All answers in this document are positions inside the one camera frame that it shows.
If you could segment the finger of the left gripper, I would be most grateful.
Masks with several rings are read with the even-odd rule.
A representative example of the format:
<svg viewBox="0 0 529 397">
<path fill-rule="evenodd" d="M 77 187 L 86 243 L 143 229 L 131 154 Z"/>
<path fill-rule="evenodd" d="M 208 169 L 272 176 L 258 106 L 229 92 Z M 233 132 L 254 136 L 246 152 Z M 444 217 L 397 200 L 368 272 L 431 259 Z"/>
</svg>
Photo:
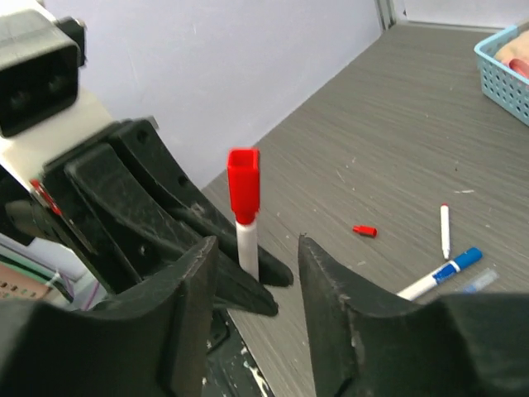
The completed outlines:
<svg viewBox="0 0 529 397">
<path fill-rule="evenodd" d="M 99 145 L 65 170 L 112 237 L 139 237 L 158 256 L 182 256 L 204 237 L 218 243 L 217 303 L 273 317 L 278 305 L 267 285 L 279 284 L 279 260 L 258 244 L 258 151 L 230 180 L 230 222 L 187 178 L 166 147 L 114 142 Z"/>
<path fill-rule="evenodd" d="M 220 250 L 219 287 L 256 286 L 237 268 L 235 226 L 188 179 L 149 121 L 114 122 L 109 145 L 110 156 L 132 174 L 132 197 L 118 210 L 118 218 L 132 230 L 127 238 L 132 286 L 164 268 L 164 254 L 179 258 L 209 236 L 217 238 Z"/>
</svg>

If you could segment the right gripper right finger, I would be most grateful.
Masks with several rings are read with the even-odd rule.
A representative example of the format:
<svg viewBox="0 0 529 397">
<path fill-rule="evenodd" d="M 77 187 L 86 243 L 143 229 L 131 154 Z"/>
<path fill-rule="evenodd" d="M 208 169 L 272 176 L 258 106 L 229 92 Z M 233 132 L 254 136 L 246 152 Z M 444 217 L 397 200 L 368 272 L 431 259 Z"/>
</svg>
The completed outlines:
<svg viewBox="0 0 529 397">
<path fill-rule="evenodd" d="M 526 294 L 448 294 L 416 304 L 306 236 L 298 268 L 317 395 L 527 395 Z"/>
</svg>

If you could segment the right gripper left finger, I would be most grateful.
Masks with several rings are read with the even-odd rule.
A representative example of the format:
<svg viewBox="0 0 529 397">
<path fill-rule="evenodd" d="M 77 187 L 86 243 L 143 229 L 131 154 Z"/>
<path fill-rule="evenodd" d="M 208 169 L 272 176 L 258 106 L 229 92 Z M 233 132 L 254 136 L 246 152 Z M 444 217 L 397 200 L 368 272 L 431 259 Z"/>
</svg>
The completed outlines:
<svg viewBox="0 0 529 397">
<path fill-rule="evenodd" d="M 217 258 L 217 240 L 204 238 L 90 311 L 2 302 L 2 395 L 199 396 Z"/>
</svg>

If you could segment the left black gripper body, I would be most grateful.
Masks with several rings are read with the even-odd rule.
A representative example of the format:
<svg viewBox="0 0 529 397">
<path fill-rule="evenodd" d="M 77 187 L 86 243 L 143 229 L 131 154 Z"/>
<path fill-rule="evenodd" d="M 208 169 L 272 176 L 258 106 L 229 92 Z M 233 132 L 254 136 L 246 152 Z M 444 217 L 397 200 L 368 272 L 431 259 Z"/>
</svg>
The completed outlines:
<svg viewBox="0 0 529 397">
<path fill-rule="evenodd" d="M 132 197 L 131 182 L 119 158 L 85 156 L 53 162 L 35 186 L 22 188 L 33 191 L 30 202 L 44 214 L 45 238 L 72 249 L 113 294 L 132 287 L 132 230 L 118 218 Z"/>
</svg>

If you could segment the clear pen cap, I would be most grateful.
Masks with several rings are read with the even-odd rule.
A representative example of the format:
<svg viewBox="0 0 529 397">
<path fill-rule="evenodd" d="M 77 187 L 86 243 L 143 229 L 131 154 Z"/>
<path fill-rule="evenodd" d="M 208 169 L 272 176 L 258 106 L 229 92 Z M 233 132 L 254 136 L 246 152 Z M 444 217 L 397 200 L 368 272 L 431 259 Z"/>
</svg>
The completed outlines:
<svg viewBox="0 0 529 397">
<path fill-rule="evenodd" d="M 476 275 L 469 283 L 460 287 L 458 292 L 463 294 L 479 292 L 488 285 L 491 285 L 498 277 L 499 275 L 496 270 L 487 268 Z"/>
</svg>

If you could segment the white marker blue print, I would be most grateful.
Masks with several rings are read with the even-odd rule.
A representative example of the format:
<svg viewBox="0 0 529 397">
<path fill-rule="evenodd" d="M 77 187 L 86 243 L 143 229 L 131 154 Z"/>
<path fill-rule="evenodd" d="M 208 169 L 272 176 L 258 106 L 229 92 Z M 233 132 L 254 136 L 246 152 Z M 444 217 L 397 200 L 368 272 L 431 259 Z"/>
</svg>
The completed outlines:
<svg viewBox="0 0 529 397">
<path fill-rule="evenodd" d="M 407 288 L 399 291 L 397 296 L 409 301 L 424 295 L 436 286 L 444 283 L 450 277 L 469 268 L 483 257 L 482 251 L 477 247 L 471 247 L 458 255 L 455 259 L 447 261 L 444 265 L 425 275 Z"/>
</svg>

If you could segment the white pen red tip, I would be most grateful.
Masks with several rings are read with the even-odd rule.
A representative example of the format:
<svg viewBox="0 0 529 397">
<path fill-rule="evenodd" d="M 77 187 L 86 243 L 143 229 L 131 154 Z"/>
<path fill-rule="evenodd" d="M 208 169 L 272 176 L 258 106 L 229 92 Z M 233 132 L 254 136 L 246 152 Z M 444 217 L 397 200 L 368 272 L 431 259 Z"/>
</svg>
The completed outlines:
<svg viewBox="0 0 529 397">
<path fill-rule="evenodd" d="M 236 222 L 236 240 L 239 265 L 248 274 L 259 279 L 259 253 L 257 221 L 248 225 Z"/>
</svg>

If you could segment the red cap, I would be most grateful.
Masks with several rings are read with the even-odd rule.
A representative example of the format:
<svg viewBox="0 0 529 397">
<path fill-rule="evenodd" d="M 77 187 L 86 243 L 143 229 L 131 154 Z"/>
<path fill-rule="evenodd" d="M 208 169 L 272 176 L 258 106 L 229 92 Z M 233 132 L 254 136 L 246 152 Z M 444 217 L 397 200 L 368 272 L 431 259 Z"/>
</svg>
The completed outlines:
<svg viewBox="0 0 529 397">
<path fill-rule="evenodd" d="M 260 151 L 256 147 L 233 148 L 227 159 L 231 210 L 236 222 L 250 225 L 260 210 Z"/>
<path fill-rule="evenodd" d="M 378 230 L 375 227 L 367 225 L 354 225 L 352 227 L 352 232 L 370 238 L 375 238 L 378 235 Z"/>
</svg>

